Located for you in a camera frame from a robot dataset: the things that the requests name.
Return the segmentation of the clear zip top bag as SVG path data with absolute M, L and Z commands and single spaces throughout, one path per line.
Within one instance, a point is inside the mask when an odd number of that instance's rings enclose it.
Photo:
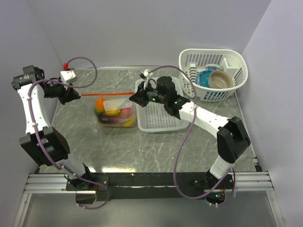
M 81 101 L 93 111 L 103 127 L 129 128 L 136 120 L 135 103 L 129 100 L 134 92 L 82 94 Z

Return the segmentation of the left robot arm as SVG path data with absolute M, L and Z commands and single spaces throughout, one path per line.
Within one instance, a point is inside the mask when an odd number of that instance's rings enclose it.
M 73 187 L 89 190 L 94 184 L 89 168 L 71 156 L 67 140 L 51 125 L 44 107 L 45 98 L 58 98 L 63 105 L 80 99 L 72 88 L 75 79 L 72 70 L 61 71 L 58 78 L 45 79 L 42 69 L 30 65 L 11 84 L 22 100 L 27 123 L 26 134 L 19 139 L 21 147 L 39 166 L 63 170 Z

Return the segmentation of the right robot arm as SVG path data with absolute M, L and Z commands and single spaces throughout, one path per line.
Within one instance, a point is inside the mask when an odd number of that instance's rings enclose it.
M 197 106 L 193 101 L 179 95 L 171 77 L 160 77 L 156 87 L 149 80 L 141 82 L 129 98 L 141 107 L 153 102 L 162 104 L 165 111 L 180 120 L 194 124 L 213 135 L 217 140 L 218 157 L 211 166 L 207 183 L 218 188 L 224 182 L 224 174 L 251 145 L 250 138 L 239 117 L 227 118 Z

